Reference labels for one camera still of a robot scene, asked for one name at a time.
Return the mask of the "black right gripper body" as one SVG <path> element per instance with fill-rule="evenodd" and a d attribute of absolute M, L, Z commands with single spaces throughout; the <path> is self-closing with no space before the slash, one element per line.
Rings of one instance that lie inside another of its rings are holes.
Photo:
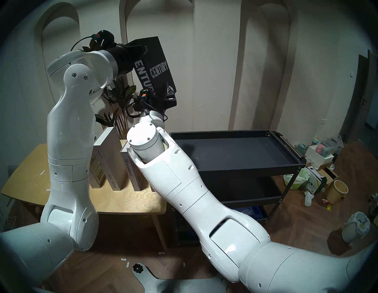
<path fill-rule="evenodd" d="M 177 106 L 177 100 L 172 99 L 148 99 L 147 105 L 149 110 L 156 111 L 161 115 L 165 114 L 167 109 Z"/>

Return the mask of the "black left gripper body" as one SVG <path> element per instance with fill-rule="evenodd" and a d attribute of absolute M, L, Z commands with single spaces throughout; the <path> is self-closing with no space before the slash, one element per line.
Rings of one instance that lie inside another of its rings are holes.
<path fill-rule="evenodd" d="M 113 57 L 117 63 L 118 75 L 130 73 L 133 68 L 133 45 L 117 43 L 113 47 Z"/>

